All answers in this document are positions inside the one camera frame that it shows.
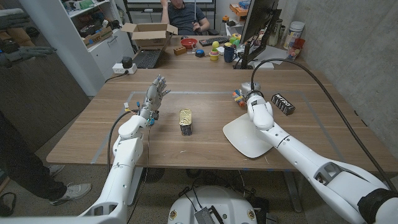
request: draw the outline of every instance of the shelf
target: shelf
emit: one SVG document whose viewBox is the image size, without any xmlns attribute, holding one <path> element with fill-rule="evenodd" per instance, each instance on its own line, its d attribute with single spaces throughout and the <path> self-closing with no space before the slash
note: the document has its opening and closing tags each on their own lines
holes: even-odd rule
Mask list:
<svg viewBox="0 0 398 224">
<path fill-rule="evenodd" d="M 101 1 L 101 2 L 96 2 L 95 1 L 93 7 L 89 7 L 87 9 L 83 9 L 83 10 L 76 10 L 76 11 L 68 12 L 69 18 L 73 18 L 73 17 L 75 17 L 77 15 L 80 15 L 80 14 L 82 14 L 84 12 L 89 11 L 90 9 L 94 9 L 95 7 L 100 6 L 100 5 L 102 5 L 102 4 L 106 3 L 106 2 L 109 2 L 109 0 L 104 0 L 104 1 Z"/>
</svg>

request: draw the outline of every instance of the power strip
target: power strip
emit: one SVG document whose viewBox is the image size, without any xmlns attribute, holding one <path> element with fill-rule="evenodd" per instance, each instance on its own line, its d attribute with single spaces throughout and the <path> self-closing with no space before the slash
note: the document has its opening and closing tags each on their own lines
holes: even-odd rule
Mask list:
<svg viewBox="0 0 398 224">
<path fill-rule="evenodd" d="M 134 63 L 131 68 L 123 68 L 122 63 L 116 63 L 113 65 L 112 69 L 115 74 L 124 74 L 126 70 L 129 71 L 128 74 L 134 74 L 137 71 L 137 65 Z"/>
</svg>

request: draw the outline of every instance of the man's hand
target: man's hand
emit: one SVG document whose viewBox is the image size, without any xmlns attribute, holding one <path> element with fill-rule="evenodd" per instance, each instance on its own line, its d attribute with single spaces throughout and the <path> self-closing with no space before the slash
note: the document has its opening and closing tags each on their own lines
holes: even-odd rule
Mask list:
<svg viewBox="0 0 398 224">
<path fill-rule="evenodd" d="M 201 26 L 199 23 L 193 23 L 193 31 L 195 32 L 201 32 Z"/>
<path fill-rule="evenodd" d="M 160 3 L 162 3 L 162 7 L 163 8 L 168 8 L 169 7 L 169 3 L 167 2 L 167 0 L 160 0 Z"/>
</svg>

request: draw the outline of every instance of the gray shoe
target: gray shoe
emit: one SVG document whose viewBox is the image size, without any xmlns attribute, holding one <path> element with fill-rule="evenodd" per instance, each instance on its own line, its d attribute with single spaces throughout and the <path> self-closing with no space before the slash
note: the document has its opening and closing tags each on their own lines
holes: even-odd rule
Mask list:
<svg viewBox="0 0 398 224">
<path fill-rule="evenodd" d="M 86 195 L 92 188 L 92 184 L 78 184 L 67 186 L 67 191 L 60 199 L 50 202 L 51 205 L 60 205 L 69 200 L 76 200 Z"/>
<path fill-rule="evenodd" d="M 50 176 L 55 177 L 65 168 L 65 165 L 49 165 L 48 168 L 50 169 Z"/>
</svg>

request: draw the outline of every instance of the person's leg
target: person's leg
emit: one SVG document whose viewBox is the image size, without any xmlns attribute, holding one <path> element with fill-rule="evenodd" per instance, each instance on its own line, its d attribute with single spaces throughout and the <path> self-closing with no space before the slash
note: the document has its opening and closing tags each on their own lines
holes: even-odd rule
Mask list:
<svg viewBox="0 0 398 224">
<path fill-rule="evenodd" d="M 49 169 L 28 150 L 20 133 L 1 111 L 0 169 L 20 186 L 41 198 L 56 200 L 67 191 L 67 186 L 54 181 Z"/>
</svg>

